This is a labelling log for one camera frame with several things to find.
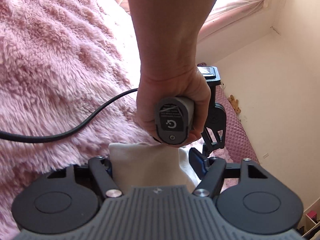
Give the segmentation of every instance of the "pink sheer curtain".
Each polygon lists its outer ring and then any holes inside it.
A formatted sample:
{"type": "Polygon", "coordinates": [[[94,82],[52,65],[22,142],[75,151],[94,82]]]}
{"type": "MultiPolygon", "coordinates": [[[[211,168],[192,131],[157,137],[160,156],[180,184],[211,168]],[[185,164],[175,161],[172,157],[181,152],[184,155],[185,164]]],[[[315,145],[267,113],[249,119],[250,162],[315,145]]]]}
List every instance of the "pink sheer curtain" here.
{"type": "Polygon", "coordinates": [[[237,0],[218,8],[213,8],[198,34],[198,41],[211,33],[250,15],[263,7],[264,0],[237,0]]]}

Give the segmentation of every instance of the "hand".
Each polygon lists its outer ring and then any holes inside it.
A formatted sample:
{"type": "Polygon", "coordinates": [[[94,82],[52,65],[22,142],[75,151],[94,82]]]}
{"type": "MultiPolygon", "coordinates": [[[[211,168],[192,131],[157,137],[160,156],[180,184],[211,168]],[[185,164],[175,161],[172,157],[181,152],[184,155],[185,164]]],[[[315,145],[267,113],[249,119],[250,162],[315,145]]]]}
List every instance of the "hand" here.
{"type": "Polygon", "coordinates": [[[165,80],[152,79],[150,76],[141,73],[138,88],[137,117],[141,127],[154,138],[160,140],[156,134],[155,105],[162,98],[184,96],[195,102],[195,110],[193,119],[194,130],[190,131],[189,137],[183,145],[200,139],[208,115],[211,92],[198,68],[196,66],[191,67],[189,71],[165,80]]]}

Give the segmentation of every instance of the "quilted fabric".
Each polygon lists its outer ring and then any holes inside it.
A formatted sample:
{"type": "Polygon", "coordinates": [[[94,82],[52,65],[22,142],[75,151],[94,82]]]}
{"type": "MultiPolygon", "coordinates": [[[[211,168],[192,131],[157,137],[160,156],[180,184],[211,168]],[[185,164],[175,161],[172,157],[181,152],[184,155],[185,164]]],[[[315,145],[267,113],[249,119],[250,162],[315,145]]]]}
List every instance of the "quilted fabric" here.
{"type": "Polygon", "coordinates": [[[227,113],[226,143],[231,159],[240,163],[243,158],[251,158],[259,163],[247,134],[240,123],[236,112],[233,110],[220,86],[216,88],[216,102],[222,104],[227,113]]]}

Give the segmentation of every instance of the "black cable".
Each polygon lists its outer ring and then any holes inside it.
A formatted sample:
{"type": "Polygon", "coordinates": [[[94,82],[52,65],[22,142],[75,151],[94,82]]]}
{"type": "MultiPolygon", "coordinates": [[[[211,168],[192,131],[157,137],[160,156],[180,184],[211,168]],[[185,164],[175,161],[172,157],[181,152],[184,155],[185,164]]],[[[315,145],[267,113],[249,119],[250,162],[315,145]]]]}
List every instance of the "black cable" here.
{"type": "Polygon", "coordinates": [[[125,95],[128,95],[130,93],[136,92],[136,91],[138,91],[137,88],[128,90],[126,92],[123,92],[123,93],[115,96],[114,98],[110,99],[109,101],[104,103],[102,106],[100,106],[97,110],[95,110],[87,119],[85,119],[77,127],[73,128],[69,131],[66,131],[64,133],[49,135],[49,136],[26,136],[26,135],[13,134],[13,133],[7,133],[7,132],[0,131],[0,139],[14,141],[14,142],[24,142],[24,143],[46,143],[46,142],[54,142],[54,141],[64,139],[66,137],[69,137],[69,136],[79,132],[106,106],[110,105],[111,103],[118,100],[119,98],[121,98],[125,95]]]}

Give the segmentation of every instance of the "brown plush toy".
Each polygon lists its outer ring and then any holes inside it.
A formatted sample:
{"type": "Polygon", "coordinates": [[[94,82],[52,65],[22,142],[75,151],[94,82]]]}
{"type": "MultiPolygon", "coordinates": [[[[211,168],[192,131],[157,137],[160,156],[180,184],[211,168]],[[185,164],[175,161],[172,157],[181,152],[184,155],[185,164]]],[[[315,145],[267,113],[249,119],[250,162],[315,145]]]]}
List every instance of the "brown plush toy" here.
{"type": "Polygon", "coordinates": [[[241,113],[241,109],[239,108],[238,106],[238,99],[235,100],[235,97],[233,95],[231,95],[229,98],[228,98],[228,101],[230,102],[230,104],[232,105],[233,109],[236,111],[236,114],[240,114],[241,113]]]}

